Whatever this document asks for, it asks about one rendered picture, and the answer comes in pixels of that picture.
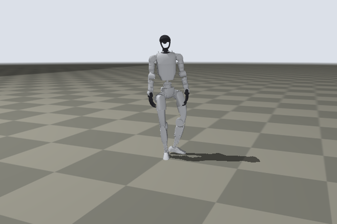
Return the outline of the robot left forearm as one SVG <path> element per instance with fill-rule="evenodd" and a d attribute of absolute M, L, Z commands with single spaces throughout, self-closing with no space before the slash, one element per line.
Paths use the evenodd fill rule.
<path fill-rule="evenodd" d="M 181 79 L 181 81 L 182 81 L 182 84 L 183 84 L 184 92 L 185 92 L 186 89 L 188 89 L 190 91 L 189 85 L 188 85 L 188 82 L 187 82 L 187 76 L 183 77 Z"/>

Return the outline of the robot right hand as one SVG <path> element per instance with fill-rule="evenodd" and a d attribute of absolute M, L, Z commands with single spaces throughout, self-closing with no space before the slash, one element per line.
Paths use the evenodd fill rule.
<path fill-rule="evenodd" d="M 153 102 L 153 93 L 152 92 L 150 92 L 150 96 L 148 95 L 148 99 L 149 99 L 149 102 L 150 102 L 150 104 L 151 104 L 151 106 L 152 107 L 155 107 L 156 108 L 156 104 Z"/>

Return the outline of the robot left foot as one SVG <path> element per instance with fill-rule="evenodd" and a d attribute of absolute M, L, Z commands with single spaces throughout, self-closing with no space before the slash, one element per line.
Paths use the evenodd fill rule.
<path fill-rule="evenodd" d="M 186 154 L 186 151 L 181 150 L 179 147 L 177 147 L 177 148 L 174 147 L 173 148 L 173 146 L 170 146 L 168 148 L 168 151 L 170 151 L 170 152 L 176 152 L 178 154 Z"/>

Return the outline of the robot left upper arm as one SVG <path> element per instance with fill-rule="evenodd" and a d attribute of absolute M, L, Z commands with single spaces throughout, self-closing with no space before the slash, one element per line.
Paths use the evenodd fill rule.
<path fill-rule="evenodd" d="M 183 56 L 181 54 L 175 54 L 176 55 L 176 60 L 178 60 L 178 68 L 179 68 L 179 76 L 180 77 L 185 77 L 186 72 L 184 70 L 184 62 L 183 62 Z"/>

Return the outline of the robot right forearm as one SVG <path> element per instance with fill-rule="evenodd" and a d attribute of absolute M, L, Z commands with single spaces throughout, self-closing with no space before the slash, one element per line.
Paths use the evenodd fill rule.
<path fill-rule="evenodd" d="M 154 90 L 154 81 L 153 80 L 149 80 L 150 74 L 148 75 L 148 91 L 147 94 L 150 96 L 150 92 L 153 93 Z"/>

